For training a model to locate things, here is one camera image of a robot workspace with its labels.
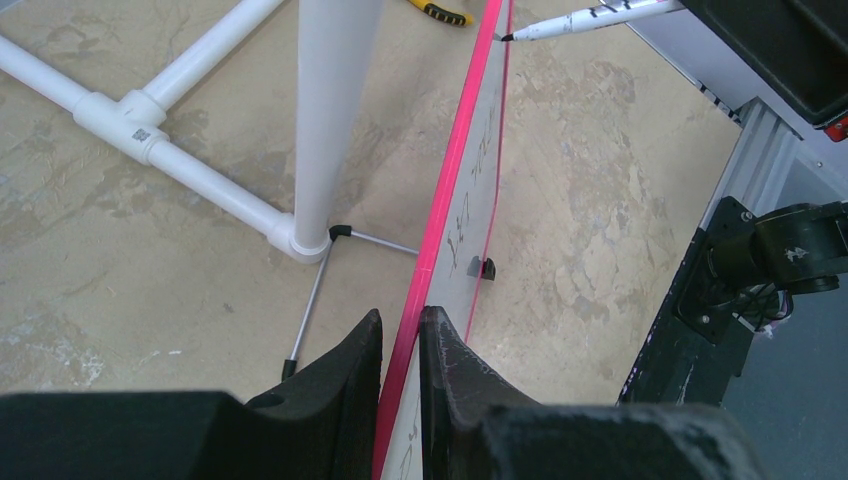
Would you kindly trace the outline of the black whiteboard marker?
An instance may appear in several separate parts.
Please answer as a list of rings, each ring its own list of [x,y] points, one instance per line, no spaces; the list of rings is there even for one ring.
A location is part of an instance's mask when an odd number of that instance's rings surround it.
[[[634,20],[685,9],[680,1],[620,1],[580,9],[564,16],[547,19],[506,34],[502,42],[536,41],[566,34],[589,32]]]

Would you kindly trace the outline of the red-framed whiteboard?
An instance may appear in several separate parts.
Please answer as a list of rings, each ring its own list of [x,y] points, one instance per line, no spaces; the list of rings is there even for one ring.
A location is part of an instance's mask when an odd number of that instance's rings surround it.
[[[487,2],[430,205],[377,408],[375,479],[420,479],[423,430],[417,335],[427,306],[469,330],[498,199],[510,1]]]

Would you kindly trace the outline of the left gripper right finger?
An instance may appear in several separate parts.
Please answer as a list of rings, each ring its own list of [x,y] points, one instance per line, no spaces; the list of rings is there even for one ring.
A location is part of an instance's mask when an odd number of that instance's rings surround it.
[[[545,405],[461,338],[447,312],[419,320],[426,479],[766,479],[743,430],[706,406]]]

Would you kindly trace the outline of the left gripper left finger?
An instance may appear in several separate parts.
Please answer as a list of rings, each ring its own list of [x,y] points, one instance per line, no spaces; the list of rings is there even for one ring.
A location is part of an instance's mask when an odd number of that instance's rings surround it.
[[[5,479],[367,479],[383,329],[240,402],[223,391],[18,393],[1,399]]]

